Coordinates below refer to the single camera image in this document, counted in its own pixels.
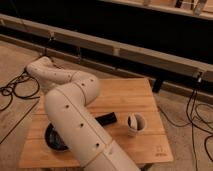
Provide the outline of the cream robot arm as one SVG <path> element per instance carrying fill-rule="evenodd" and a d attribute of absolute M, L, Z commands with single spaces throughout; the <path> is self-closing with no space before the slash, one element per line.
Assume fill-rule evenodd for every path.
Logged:
<path fill-rule="evenodd" d="M 45 112 L 84 171 L 140 171 L 86 108 L 100 92 L 95 75 L 56 68 L 48 57 L 26 70 L 44 87 Z"/>

